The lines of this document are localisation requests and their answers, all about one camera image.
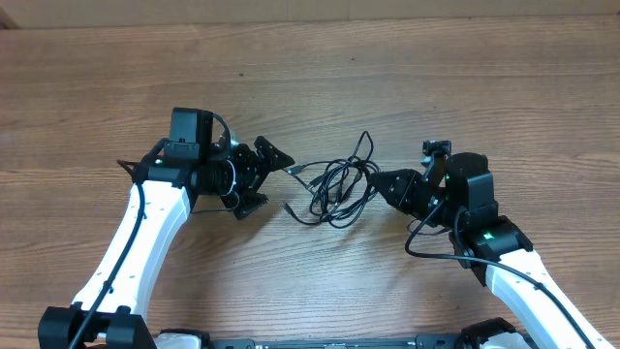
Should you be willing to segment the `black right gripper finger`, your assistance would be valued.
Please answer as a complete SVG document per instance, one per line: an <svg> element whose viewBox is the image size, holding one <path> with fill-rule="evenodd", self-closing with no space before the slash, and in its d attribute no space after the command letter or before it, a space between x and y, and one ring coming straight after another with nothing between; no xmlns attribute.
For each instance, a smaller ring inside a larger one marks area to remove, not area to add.
<svg viewBox="0 0 620 349"><path fill-rule="evenodd" d="M401 199L402 199L402 195L398 194L396 192L383 192L382 193L383 198L385 199L386 203L397 209L400 210L401 209Z"/></svg>
<svg viewBox="0 0 620 349"><path fill-rule="evenodd" d="M411 170L374 173L369 183L381 194L404 194L412 178Z"/></svg>

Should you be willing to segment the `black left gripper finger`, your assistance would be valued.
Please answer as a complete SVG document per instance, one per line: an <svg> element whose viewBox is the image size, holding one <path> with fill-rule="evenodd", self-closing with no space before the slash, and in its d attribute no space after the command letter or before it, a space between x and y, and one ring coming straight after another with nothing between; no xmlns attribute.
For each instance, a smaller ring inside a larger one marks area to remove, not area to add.
<svg viewBox="0 0 620 349"><path fill-rule="evenodd" d="M240 198L234 210L237 220L242 220L268 202L268 197L254 191L245 192Z"/></svg>
<svg viewBox="0 0 620 349"><path fill-rule="evenodd" d="M263 136L258 136L254 142L260 163L269 171L278 171L295 163L293 157L275 147Z"/></svg>

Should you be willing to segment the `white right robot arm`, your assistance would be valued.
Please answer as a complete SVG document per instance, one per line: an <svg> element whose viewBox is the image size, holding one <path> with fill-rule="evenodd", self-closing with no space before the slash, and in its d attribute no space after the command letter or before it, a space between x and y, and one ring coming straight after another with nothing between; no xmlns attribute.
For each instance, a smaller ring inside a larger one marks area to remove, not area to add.
<svg viewBox="0 0 620 349"><path fill-rule="evenodd" d="M449 259L516 316L539 348L607 348L609 342L562 292L531 240L494 198L494 181L482 154L426 151L424 173L372 174L370 185L421 226L449 230Z"/></svg>

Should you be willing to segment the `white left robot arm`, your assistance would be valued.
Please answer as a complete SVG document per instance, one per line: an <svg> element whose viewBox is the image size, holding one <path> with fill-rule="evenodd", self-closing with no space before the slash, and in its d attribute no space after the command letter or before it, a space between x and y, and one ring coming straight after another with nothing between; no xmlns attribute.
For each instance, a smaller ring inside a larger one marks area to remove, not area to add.
<svg viewBox="0 0 620 349"><path fill-rule="evenodd" d="M132 187L125 214L101 263L67 307L50 306L38 327L43 348L208 348L208 333L150 333L147 311L171 243L195 210L199 196L221 199L222 211L247 217L267 201L267 176L294 159L264 137L238 143L225 128L214 140L220 115L175 108L170 134L138 162L121 161Z"/></svg>

